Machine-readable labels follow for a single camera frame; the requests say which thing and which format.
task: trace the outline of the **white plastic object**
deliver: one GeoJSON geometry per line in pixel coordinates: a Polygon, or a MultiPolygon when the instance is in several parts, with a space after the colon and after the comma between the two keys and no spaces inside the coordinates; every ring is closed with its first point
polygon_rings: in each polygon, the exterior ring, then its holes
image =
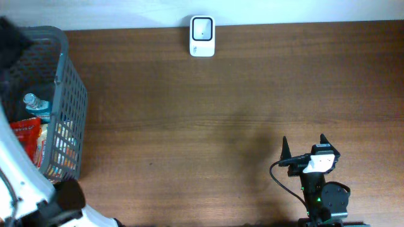
{"type": "MultiPolygon", "coordinates": [[[[14,189],[18,202],[15,218],[22,217],[38,209],[37,203],[49,201],[54,194],[53,185],[33,165],[14,132],[9,127],[0,105],[0,169],[14,189]]],[[[11,196],[0,180],[0,218],[11,215],[11,196]]]]}
{"type": "Polygon", "coordinates": [[[118,227],[118,223],[113,218],[106,218],[89,205],[86,205],[81,213],[83,217],[80,219],[72,219],[64,223],[63,227],[118,227]]]}
{"type": "Polygon", "coordinates": [[[304,168],[303,173],[313,173],[313,172],[327,172],[334,163],[334,154],[319,154],[311,155],[310,162],[306,168],[304,168]]]}
{"type": "Polygon", "coordinates": [[[211,16],[193,16],[189,22],[189,52],[194,57],[215,54],[215,19],[211,16]]]}

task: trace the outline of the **white robot part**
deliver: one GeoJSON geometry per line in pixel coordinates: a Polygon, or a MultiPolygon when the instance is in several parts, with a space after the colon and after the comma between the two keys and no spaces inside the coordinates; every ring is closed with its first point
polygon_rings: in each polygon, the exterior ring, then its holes
{"type": "Polygon", "coordinates": [[[335,155],[333,154],[319,154],[311,155],[310,162],[306,168],[304,168],[303,173],[313,173],[313,172],[327,172],[334,163],[335,155]]]}
{"type": "Polygon", "coordinates": [[[83,217],[80,219],[73,219],[63,224],[63,227],[118,227],[117,222],[113,218],[106,218],[89,205],[86,205],[81,213],[83,217]]]}
{"type": "MultiPolygon", "coordinates": [[[[19,202],[18,219],[38,209],[37,203],[49,201],[54,194],[53,185],[37,170],[9,127],[0,105],[0,169],[10,182],[19,202]]],[[[0,181],[0,218],[12,213],[11,196],[3,181],[0,181]]]]}

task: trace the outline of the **bottle cap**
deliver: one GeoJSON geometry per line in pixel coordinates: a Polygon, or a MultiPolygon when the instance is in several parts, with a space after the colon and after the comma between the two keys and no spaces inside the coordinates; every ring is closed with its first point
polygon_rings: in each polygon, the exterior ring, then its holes
{"type": "Polygon", "coordinates": [[[37,98],[34,94],[28,93],[24,96],[24,102],[32,108],[36,108],[39,105],[39,98],[37,98]]]}

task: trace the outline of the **wooden table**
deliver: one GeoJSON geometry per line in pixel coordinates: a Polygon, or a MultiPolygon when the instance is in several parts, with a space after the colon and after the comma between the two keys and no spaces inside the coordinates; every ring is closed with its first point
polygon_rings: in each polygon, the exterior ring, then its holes
{"type": "MultiPolygon", "coordinates": [[[[404,223],[404,22],[217,28],[189,55],[185,28],[67,32],[88,89],[80,184],[128,226],[237,226],[306,217],[269,176],[325,133],[351,187],[351,221],[404,223]]],[[[286,168],[275,175],[299,192],[286,168]]]]}

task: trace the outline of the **gray plastic basket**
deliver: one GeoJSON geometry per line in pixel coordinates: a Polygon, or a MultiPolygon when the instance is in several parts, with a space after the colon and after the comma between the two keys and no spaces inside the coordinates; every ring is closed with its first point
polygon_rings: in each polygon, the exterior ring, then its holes
{"type": "Polygon", "coordinates": [[[2,79],[1,100],[10,122],[33,117],[22,98],[36,92],[52,101],[45,153],[39,171],[51,181],[78,179],[87,108],[87,90],[68,56],[68,39],[58,28],[40,26],[21,31],[34,45],[2,79]]]}

